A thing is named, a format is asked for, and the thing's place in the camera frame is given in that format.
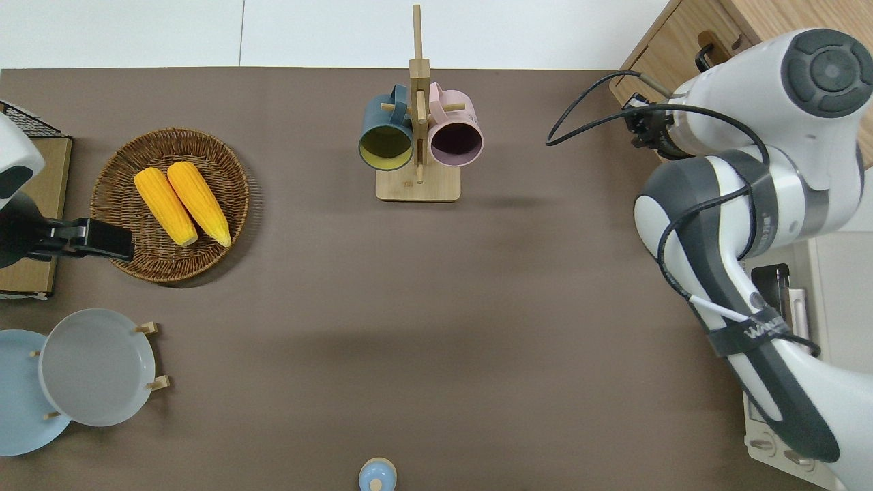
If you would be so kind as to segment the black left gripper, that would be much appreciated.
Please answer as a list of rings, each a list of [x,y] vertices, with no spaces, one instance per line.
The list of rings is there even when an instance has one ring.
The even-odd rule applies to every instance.
[[[48,262],[55,257],[82,258],[90,254],[124,262],[134,260],[134,237],[127,228],[91,218],[28,218],[24,227],[29,244],[24,255],[27,260]],[[88,232],[89,250],[85,247]]]

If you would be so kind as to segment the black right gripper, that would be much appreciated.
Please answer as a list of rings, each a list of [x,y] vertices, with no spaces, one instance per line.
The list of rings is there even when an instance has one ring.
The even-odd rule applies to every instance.
[[[637,108],[647,108],[645,116],[641,112],[625,115],[625,124],[628,128],[636,128],[631,144],[635,148],[647,148],[657,152],[661,158],[667,160],[680,160],[685,157],[685,152],[673,142],[668,131],[674,124],[673,116],[658,104],[642,94],[632,94],[625,102],[625,112]]]

